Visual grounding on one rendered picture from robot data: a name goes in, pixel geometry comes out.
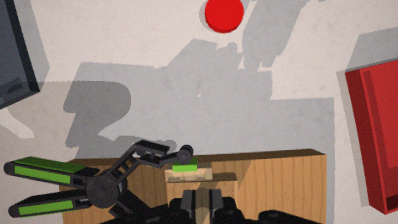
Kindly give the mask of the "dark grey shallow tray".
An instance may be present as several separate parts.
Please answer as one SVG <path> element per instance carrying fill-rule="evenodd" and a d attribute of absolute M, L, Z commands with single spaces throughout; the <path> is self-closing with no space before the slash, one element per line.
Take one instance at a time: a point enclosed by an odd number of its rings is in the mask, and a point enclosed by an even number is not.
<path fill-rule="evenodd" d="M 14 0 L 0 0 L 0 9 L 1 110 L 39 93 L 40 89 L 25 44 Z"/>

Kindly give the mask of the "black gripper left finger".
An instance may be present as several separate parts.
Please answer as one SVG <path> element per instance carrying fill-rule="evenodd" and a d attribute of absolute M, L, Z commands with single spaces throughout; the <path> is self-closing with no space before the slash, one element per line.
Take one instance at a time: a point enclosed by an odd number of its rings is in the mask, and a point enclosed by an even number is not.
<path fill-rule="evenodd" d="M 129 213 L 100 224 L 196 224 L 195 208 L 195 190 L 183 190 L 182 198 L 172 199 L 168 210 L 161 214 L 158 221 L 146 223 L 144 215 Z"/>

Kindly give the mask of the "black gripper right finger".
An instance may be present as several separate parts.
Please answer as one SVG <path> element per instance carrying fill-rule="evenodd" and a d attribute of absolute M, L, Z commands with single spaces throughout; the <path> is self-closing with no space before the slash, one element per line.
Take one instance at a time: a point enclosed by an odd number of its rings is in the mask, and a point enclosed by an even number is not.
<path fill-rule="evenodd" d="M 221 189 L 209 189 L 209 219 L 210 224 L 322 224 L 278 210 L 262 211 L 258 220 L 245 219 L 235 199 L 222 197 Z"/>

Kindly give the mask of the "black spring clamp with green grips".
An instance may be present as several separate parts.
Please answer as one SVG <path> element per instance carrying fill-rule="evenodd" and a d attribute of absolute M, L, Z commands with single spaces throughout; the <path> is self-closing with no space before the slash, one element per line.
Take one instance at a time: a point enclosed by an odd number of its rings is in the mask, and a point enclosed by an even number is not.
<path fill-rule="evenodd" d="M 135 213 L 144 215 L 146 223 L 158 221 L 160 215 L 168 210 L 168 203 L 150 208 L 127 189 L 127 177 L 140 164 L 161 169 L 163 165 L 175 162 L 173 172 L 197 171 L 198 158 L 192 158 L 194 151 L 190 145 L 183 145 L 178 152 L 167 154 L 169 149 L 169 146 L 141 140 L 134 143 L 109 169 L 96 176 L 100 171 L 98 168 L 32 156 L 7 162 L 4 164 L 7 175 L 78 188 L 30 196 L 10 206 L 8 213 L 12 218 L 25 218 L 77 211 L 92 205 L 106 209 L 116 203 L 109 210 L 115 218 Z M 135 152 L 140 156 L 137 160 L 132 156 Z M 132 163 L 130 167 L 125 163 L 127 160 Z M 118 170 L 120 166 L 124 173 Z"/>

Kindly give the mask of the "light wooden board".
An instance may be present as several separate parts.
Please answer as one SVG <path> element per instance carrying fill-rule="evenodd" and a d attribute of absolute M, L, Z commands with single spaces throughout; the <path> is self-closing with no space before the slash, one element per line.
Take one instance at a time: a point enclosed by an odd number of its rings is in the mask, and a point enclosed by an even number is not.
<path fill-rule="evenodd" d="M 140 164 L 127 177 L 127 189 L 153 208 L 168 203 L 167 182 L 207 181 L 212 180 L 212 174 L 235 173 L 237 209 L 245 219 L 258 220 L 262 211 L 279 210 L 326 224 L 327 159 L 324 153 L 310 148 L 193 155 L 192 158 L 198 158 L 197 171 L 173 172 L 174 163 L 165 164 L 161 169 Z M 111 207 L 99 209 L 92 205 L 64 212 L 63 224 L 100 224 L 115 218 L 109 213 Z"/>

